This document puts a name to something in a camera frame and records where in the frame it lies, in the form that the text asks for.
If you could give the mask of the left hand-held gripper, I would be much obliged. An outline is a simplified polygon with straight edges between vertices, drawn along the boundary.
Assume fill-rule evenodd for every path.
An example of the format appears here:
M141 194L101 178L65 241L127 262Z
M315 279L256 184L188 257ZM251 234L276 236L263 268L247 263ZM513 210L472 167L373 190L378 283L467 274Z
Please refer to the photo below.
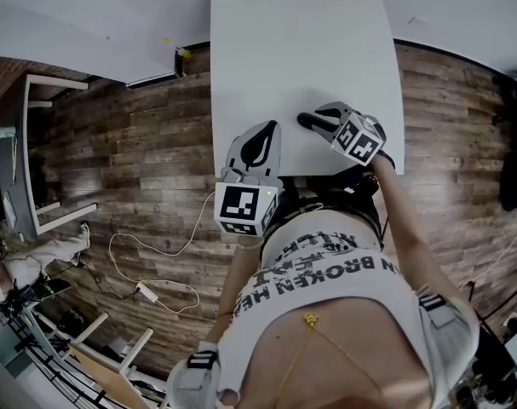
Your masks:
M283 192L283 182L274 177L279 173L280 149L281 126L274 120L233 140L215 185L214 218L223 233L262 237L266 232Z

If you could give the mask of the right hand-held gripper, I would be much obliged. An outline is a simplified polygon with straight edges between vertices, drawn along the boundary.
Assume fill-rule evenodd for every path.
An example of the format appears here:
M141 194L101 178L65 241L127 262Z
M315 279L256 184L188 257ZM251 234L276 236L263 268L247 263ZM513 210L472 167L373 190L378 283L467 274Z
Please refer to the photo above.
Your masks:
M382 126L374 117L355 112L342 101L324 104L314 113L337 120L347 118L339 130L327 121L312 123L312 130L326 139L334 152L356 164L368 165L387 140Z

